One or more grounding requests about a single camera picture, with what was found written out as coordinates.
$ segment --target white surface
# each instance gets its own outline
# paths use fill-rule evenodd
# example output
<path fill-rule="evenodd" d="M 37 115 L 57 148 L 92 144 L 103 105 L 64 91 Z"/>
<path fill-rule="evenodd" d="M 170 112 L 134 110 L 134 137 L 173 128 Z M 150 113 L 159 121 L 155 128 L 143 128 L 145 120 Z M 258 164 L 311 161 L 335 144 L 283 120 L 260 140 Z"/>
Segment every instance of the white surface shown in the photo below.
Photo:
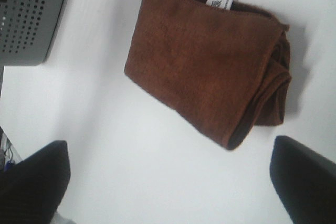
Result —
<path fill-rule="evenodd" d="M 336 162 L 335 0 L 240 0 L 291 25 L 293 81 L 285 123 L 233 152 L 124 76 L 140 1 L 68 0 L 50 59 L 6 67 L 0 124 L 20 155 L 68 141 L 59 212 L 77 224 L 291 223 L 270 157 L 287 134 Z"/>

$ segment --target towel fold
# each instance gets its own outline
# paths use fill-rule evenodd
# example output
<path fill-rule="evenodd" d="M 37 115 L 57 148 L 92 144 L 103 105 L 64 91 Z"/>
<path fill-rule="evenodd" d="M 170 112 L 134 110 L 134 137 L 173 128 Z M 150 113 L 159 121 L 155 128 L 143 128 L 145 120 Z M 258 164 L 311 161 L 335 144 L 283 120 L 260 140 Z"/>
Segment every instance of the towel fold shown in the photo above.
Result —
<path fill-rule="evenodd" d="M 232 150 L 254 124 L 284 120 L 288 26 L 257 7 L 206 1 L 142 0 L 124 72 Z"/>

